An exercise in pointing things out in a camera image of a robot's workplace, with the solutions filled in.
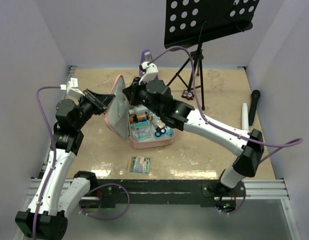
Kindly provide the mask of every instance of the tripod leg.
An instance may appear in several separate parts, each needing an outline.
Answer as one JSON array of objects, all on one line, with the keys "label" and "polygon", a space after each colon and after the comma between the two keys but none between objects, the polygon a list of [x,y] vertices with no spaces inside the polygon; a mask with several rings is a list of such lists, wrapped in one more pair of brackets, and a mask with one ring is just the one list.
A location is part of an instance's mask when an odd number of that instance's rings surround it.
[{"label": "tripod leg", "polygon": [[[198,61],[195,61],[195,62],[194,62],[194,69],[197,68],[197,65],[198,65]],[[189,80],[188,89],[187,89],[188,92],[191,91],[192,85],[193,85],[193,75],[190,74],[190,80]]]},{"label": "tripod leg", "polygon": [[183,84],[185,85],[186,88],[188,88],[187,84],[185,83],[185,81],[180,77],[180,73],[181,71],[185,68],[185,66],[190,62],[190,59],[188,58],[187,61],[185,61],[185,63],[180,67],[180,69],[176,72],[176,74],[173,76],[173,78],[170,80],[170,82],[167,84],[167,86],[169,86],[175,79],[176,77],[179,77],[180,80],[183,82]]},{"label": "tripod leg", "polygon": [[204,75],[203,75],[203,62],[202,60],[199,61],[200,67],[200,84],[201,84],[201,104],[202,110],[205,110],[205,91],[204,91]]},{"label": "tripod leg", "polygon": [[197,76],[200,75],[199,70],[200,70],[200,62],[198,62],[198,67],[197,67],[197,69],[196,69],[196,75],[197,75]]}]

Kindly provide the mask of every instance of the scissors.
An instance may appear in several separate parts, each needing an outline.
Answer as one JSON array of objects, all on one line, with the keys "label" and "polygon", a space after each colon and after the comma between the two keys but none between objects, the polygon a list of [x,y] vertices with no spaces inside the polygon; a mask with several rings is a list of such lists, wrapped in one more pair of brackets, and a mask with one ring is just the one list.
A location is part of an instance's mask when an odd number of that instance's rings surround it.
[{"label": "scissors", "polygon": [[159,127],[157,124],[155,124],[153,121],[151,121],[152,125],[154,126],[155,132],[154,135],[159,138],[162,134],[165,134],[167,132],[166,127]]}]

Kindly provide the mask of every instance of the pink container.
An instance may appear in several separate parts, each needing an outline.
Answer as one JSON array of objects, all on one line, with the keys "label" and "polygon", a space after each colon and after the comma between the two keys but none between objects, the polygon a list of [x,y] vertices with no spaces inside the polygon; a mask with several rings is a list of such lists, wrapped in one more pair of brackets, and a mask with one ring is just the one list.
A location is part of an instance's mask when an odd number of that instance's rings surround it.
[{"label": "pink container", "polygon": [[173,129],[170,138],[153,141],[135,141],[130,134],[129,109],[132,108],[126,96],[123,94],[123,89],[126,88],[124,78],[121,74],[116,77],[111,94],[115,95],[110,107],[105,112],[105,125],[123,140],[129,140],[134,149],[147,149],[161,146],[167,146],[174,142],[175,132]]}]

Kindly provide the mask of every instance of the open case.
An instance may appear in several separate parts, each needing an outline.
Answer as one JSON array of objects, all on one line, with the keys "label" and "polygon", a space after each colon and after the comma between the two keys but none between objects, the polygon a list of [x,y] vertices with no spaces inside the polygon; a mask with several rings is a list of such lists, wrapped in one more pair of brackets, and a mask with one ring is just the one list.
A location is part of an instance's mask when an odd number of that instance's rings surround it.
[{"label": "open case", "polygon": [[[123,140],[129,139],[131,146],[134,149],[155,148],[172,144],[175,135],[174,129],[167,128],[168,131],[166,135],[156,137],[154,125],[150,120],[137,123],[137,127],[135,127],[136,125],[134,123],[131,123],[129,110],[132,110],[134,107],[129,105],[126,96],[123,94],[124,88],[126,88],[125,81],[123,76],[120,74],[117,76],[111,90],[111,94],[115,95],[115,99],[112,101],[110,107],[105,112],[105,125],[112,132],[119,135],[119,137],[121,137]],[[151,113],[147,108],[143,107],[143,109],[145,112],[153,116],[154,119],[158,120],[158,117]],[[138,140],[136,132],[140,129],[148,130],[149,135],[147,138],[140,137]]]}]

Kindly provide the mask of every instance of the black microphone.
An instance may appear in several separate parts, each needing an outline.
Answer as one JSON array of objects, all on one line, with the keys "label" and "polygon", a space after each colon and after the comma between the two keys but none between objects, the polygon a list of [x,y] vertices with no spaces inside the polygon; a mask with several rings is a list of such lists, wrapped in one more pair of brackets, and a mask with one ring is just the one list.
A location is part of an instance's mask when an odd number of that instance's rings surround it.
[{"label": "black microphone", "polygon": [[250,105],[250,111],[249,111],[249,126],[252,126],[255,121],[256,111],[257,111],[257,104],[258,100],[260,98],[260,91],[259,90],[253,90],[251,93],[251,105]]}]

